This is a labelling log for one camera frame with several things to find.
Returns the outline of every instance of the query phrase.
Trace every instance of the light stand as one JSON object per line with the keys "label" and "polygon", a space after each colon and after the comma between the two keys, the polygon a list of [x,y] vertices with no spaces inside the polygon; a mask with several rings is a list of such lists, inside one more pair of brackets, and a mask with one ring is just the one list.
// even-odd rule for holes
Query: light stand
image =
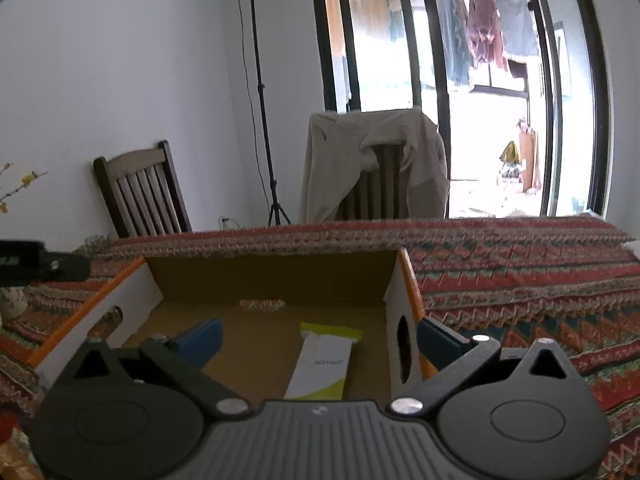
{"label": "light stand", "polygon": [[262,82],[262,71],[260,70],[260,54],[258,52],[258,32],[255,25],[255,0],[251,0],[251,24],[254,33],[254,51],[255,51],[255,69],[258,73],[258,95],[260,96],[260,114],[262,116],[262,132],[264,134],[264,150],[267,154],[267,166],[269,168],[269,187],[271,189],[271,208],[269,210],[269,225],[274,219],[276,225],[280,225],[280,213],[284,216],[288,224],[291,220],[284,212],[284,209],[278,202],[276,193],[276,179],[273,176],[273,163],[271,161],[271,147],[269,144],[269,133],[267,131],[267,112],[264,107],[264,84]]}

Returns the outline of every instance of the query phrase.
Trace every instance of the window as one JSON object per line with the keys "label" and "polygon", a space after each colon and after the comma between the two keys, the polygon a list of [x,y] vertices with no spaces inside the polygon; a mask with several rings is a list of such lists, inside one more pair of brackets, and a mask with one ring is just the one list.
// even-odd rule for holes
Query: window
{"label": "window", "polygon": [[[593,3],[495,0],[499,56],[469,35],[473,2],[314,0],[328,107],[421,107],[445,143],[450,216],[601,212],[609,105]],[[501,160],[510,144],[516,162]]]}

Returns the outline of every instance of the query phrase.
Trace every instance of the box handle hole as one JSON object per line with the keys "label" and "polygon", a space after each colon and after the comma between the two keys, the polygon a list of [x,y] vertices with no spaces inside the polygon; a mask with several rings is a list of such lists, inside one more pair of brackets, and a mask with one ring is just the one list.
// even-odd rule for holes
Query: box handle hole
{"label": "box handle hole", "polygon": [[402,316],[398,322],[398,350],[400,353],[400,380],[405,384],[411,373],[411,338],[406,317]]}

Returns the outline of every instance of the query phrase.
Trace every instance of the yellow flower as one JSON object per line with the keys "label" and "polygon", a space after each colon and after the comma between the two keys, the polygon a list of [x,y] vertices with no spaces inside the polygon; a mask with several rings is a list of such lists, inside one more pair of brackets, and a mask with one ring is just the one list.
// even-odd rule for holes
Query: yellow flower
{"label": "yellow flower", "polygon": [[27,187],[31,182],[33,182],[34,180],[36,180],[36,175],[35,173],[31,172],[31,173],[27,173],[23,178],[22,178],[22,185],[24,187]]}

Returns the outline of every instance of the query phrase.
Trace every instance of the chair slat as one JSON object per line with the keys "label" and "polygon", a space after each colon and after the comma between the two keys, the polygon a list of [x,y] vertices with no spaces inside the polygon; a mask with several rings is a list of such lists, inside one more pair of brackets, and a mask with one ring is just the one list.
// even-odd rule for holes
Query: chair slat
{"label": "chair slat", "polygon": [[162,200],[164,200],[164,206],[166,207],[169,218],[171,219],[174,232],[179,233],[180,226],[178,225],[178,219],[175,216],[174,203],[171,200],[171,195],[169,195],[169,187],[166,184],[166,177],[164,176],[162,166],[154,166],[154,171],[156,172],[156,178],[158,179],[158,184],[162,193]]}
{"label": "chair slat", "polygon": [[149,187],[151,193],[156,201],[156,206],[158,207],[158,211],[160,213],[160,218],[162,220],[162,229],[166,234],[173,234],[174,226],[171,223],[171,219],[169,218],[169,213],[166,210],[166,204],[164,203],[164,199],[162,198],[162,192],[160,191],[160,184],[158,184],[158,178],[156,177],[155,168],[145,168],[146,178],[148,179]]}
{"label": "chair slat", "polygon": [[398,211],[398,218],[409,218],[409,209],[406,202],[406,188],[409,184],[409,170],[400,173],[399,177],[398,203],[400,205],[400,210]]}
{"label": "chair slat", "polygon": [[138,211],[140,211],[140,216],[142,217],[142,221],[145,225],[145,231],[149,235],[155,236],[156,230],[154,229],[153,222],[151,221],[151,215],[146,207],[145,199],[142,196],[142,191],[140,190],[140,185],[138,184],[136,175],[127,175],[126,179],[129,183],[129,187],[131,188],[131,192],[133,193],[133,200],[136,201]]}
{"label": "chair slat", "polygon": [[119,178],[117,180],[118,186],[120,187],[120,192],[124,198],[124,201],[127,204],[127,213],[133,225],[135,227],[136,233],[138,236],[147,236],[147,232],[145,229],[144,222],[142,221],[142,217],[140,216],[140,211],[138,210],[138,206],[136,205],[136,201],[133,198],[133,193],[131,192],[131,188],[129,187],[129,182],[126,178]]}
{"label": "chair slat", "polygon": [[344,200],[345,200],[345,208],[347,211],[347,220],[355,220],[356,219],[356,197],[353,189],[344,198]]}
{"label": "chair slat", "polygon": [[149,180],[146,177],[145,170],[137,171],[136,177],[138,179],[140,191],[142,192],[142,197],[145,199],[146,208],[151,215],[151,220],[154,224],[156,234],[163,235],[165,234],[165,232],[164,228],[162,227],[160,212],[158,211],[158,204],[156,204],[153,194],[151,193],[151,186],[149,185]]}
{"label": "chair slat", "polygon": [[358,183],[358,205],[360,206],[359,219],[369,219],[369,190],[367,189],[368,177],[366,173],[361,173]]}
{"label": "chair slat", "polygon": [[380,178],[380,168],[367,173],[367,187],[369,191],[369,219],[371,220],[377,220],[382,217]]}
{"label": "chair slat", "polygon": [[133,220],[131,219],[131,214],[129,212],[129,207],[127,206],[127,202],[125,201],[125,199],[124,199],[124,197],[122,195],[122,192],[120,190],[120,186],[118,185],[117,182],[114,182],[110,186],[111,186],[111,189],[113,190],[113,195],[114,195],[114,197],[116,199],[116,202],[118,203],[118,209],[119,209],[120,217],[122,218],[122,221],[124,222],[124,225],[127,228],[129,236],[131,236],[131,237],[137,236],[137,229],[136,229],[135,225],[133,225]]}
{"label": "chair slat", "polygon": [[402,163],[402,147],[390,146],[393,160],[393,188],[394,188],[394,215],[393,218],[400,218],[400,165]]}
{"label": "chair slat", "polygon": [[385,211],[383,218],[394,218],[394,147],[384,146],[385,177],[383,183],[383,196],[385,197]]}

